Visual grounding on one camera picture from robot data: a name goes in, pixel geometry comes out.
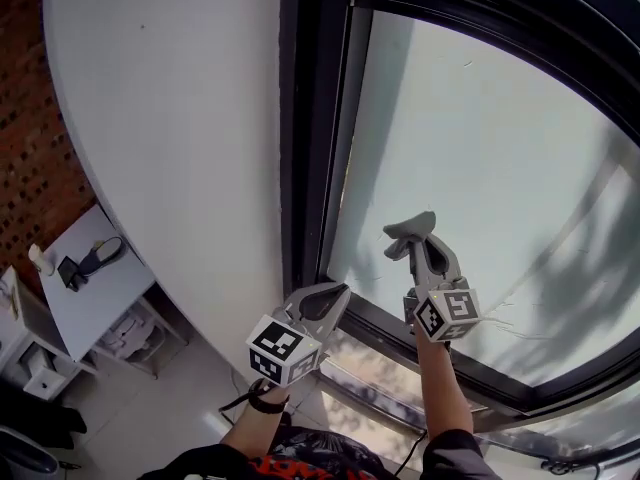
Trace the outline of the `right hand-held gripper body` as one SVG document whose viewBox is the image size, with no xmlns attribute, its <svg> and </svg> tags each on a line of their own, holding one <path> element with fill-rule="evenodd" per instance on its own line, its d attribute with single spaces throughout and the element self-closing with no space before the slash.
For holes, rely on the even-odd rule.
<svg viewBox="0 0 640 480">
<path fill-rule="evenodd" d="M 404 311 L 406 323 L 421 329 L 430 342 L 460 339 L 480 321 L 476 291 L 462 276 L 422 295 L 412 288 L 404 296 Z"/>
</svg>

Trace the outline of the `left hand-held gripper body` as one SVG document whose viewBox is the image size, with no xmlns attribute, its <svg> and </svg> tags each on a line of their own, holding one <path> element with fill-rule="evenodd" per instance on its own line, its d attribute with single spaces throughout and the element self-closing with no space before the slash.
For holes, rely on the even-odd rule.
<svg viewBox="0 0 640 480">
<path fill-rule="evenodd" d="M 318 369 L 328 357 L 331 333 L 310 334 L 284 308 L 273 316 L 263 315 L 246 339 L 250 368 L 271 384 L 288 387 Z"/>
</svg>

